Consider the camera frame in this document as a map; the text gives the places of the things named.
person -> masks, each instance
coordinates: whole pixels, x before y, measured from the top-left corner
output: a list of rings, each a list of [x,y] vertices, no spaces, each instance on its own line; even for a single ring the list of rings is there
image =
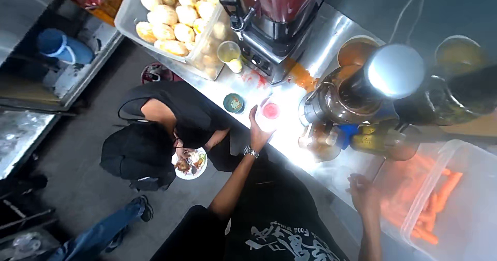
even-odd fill
[[[230,153],[230,117],[185,81],[161,80],[134,87],[123,98],[120,118],[121,110],[163,125],[169,136],[164,142],[172,142],[180,158],[202,147],[220,171],[232,171],[242,159],[237,152]]]
[[[256,110],[250,113],[251,153],[208,208],[189,209],[151,261],[348,260],[320,220],[311,194],[292,172],[271,162],[252,167],[272,134],[261,131]],[[351,175],[349,181],[364,225],[359,260],[380,261],[379,192],[361,175]]]
[[[130,180],[130,188],[157,191],[176,178],[173,142],[158,122],[133,123],[110,135],[102,145],[100,166]]]
[[[143,222],[148,222],[153,216],[154,210],[147,197],[145,195],[137,197],[122,209],[78,235],[78,237],[65,242],[47,260],[95,260],[102,251],[113,251],[121,244],[131,222],[138,218]]]

silver watch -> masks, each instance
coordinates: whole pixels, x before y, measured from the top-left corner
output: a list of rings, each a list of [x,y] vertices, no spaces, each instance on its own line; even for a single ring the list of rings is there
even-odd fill
[[[244,149],[244,155],[250,154],[254,156],[256,159],[259,157],[259,153],[255,150],[253,150],[250,146],[246,146]]]

green bowl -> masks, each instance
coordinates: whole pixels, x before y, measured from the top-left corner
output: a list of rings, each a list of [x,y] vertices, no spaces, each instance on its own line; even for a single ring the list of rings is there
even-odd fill
[[[241,113],[244,111],[245,103],[240,95],[236,93],[230,93],[224,97],[223,101],[224,108],[232,113]]]

red drink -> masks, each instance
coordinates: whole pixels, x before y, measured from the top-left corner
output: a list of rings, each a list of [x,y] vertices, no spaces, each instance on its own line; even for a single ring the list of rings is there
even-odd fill
[[[269,103],[264,106],[262,109],[262,114],[267,118],[267,119],[276,119],[278,118],[280,113],[279,106],[276,105],[275,103]]]

black shirt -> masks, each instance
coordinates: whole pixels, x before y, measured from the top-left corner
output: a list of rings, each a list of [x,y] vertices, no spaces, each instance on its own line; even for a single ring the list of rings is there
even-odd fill
[[[183,147],[198,149],[218,130],[229,127],[227,114],[185,81],[158,81],[130,89],[121,103],[124,112],[144,117],[141,107],[149,99],[168,106],[177,120]]]
[[[348,260],[302,182],[284,169],[254,168],[226,236],[226,221],[194,206],[151,261]]]

